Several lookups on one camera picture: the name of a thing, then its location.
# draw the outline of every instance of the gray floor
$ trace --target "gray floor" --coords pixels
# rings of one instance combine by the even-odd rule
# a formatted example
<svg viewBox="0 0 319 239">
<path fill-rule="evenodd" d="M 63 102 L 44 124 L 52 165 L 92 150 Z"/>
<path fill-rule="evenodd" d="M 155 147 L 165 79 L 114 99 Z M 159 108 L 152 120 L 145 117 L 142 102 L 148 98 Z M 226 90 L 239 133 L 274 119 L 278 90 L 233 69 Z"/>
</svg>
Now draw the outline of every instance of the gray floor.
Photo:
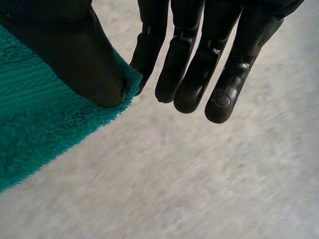
<svg viewBox="0 0 319 239">
<path fill-rule="evenodd" d="M 129 61 L 141 28 L 136 1 L 94 7 Z M 0 238 L 318 239 L 318 11 L 306 0 L 286 19 L 222 125 L 203 110 L 230 44 L 196 112 L 155 99 L 170 24 L 133 105 L 0 196 Z"/>
</svg>

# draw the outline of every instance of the black rubber finger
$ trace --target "black rubber finger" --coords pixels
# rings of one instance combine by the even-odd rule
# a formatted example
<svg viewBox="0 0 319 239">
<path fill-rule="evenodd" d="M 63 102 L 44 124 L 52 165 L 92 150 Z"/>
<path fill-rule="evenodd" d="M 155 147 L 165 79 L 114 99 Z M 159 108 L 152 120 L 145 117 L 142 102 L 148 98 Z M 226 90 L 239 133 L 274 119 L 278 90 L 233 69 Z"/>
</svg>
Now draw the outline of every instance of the black rubber finger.
<svg viewBox="0 0 319 239">
<path fill-rule="evenodd" d="M 7 18 L 3 26 L 75 93 L 105 108 L 121 102 L 126 80 L 93 9 L 85 19 L 68 22 Z"/>
<path fill-rule="evenodd" d="M 224 123 L 229 119 L 257 56 L 283 21 L 258 11 L 243 10 L 232 50 L 205 108 L 211 122 Z"/>
<path fill-rule="evenodd" d="M 174 97 L 178 111 L 189 114 L 197 109 L 241 10 L 225 2 L 205 2 L 199 47 Z"/>
<path fill-rule="evenodd" d="M 174 99 L 195 45 L 203 7 L 204 0 L 171 1 L 175 30 L 155 89 L 159 102 Z"/>
<path fill-rule="evenodd" d="M 150 78 L 166 36 L 169 0 L 138 0 L 142 32 L 130 66 L 143 75 L 139 95 Z"/>
</svg>

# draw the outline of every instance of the robotic hand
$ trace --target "robotic hand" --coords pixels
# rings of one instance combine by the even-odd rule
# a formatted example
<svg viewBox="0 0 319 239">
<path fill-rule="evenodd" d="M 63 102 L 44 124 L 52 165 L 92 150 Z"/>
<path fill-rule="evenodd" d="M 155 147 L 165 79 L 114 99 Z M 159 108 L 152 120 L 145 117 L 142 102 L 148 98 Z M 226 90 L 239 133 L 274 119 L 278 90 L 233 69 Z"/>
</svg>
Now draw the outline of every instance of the robotic hand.
<svg viewBox="0 0 319 239">
<path fill-rule="evenodd" d="M 196 110 L 239 18 L 236 37 L 222 74 L 207 102 L 206 117 L 227 121 L 262 47 L 304 0 L 171 0 L 174 35 L 170 41 L 155 96 L 174 102 L 185 114 Z M 141 93 L 166 34 L 169 0 L 138 0 L 142 32 L 131 66 L 143 74 Z M 186 70 L 204 10 L 199 47 Z"/>
</svg>

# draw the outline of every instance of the green towel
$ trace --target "green towel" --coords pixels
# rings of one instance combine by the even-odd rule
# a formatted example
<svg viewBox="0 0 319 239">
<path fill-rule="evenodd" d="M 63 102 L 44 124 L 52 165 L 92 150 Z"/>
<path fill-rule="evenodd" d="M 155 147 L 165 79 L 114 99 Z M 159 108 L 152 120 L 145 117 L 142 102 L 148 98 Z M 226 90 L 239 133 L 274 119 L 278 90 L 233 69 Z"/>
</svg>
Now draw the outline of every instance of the green towel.
<svg viewBox="0 0 319 239">
<path fill-rule="evenodd" d="M 0 26 L 0 193 L 114 120 L 142 75 L 114 50 L 126 97 L 104 109 L 75 94 L 37 55 Z"/>
</svg>

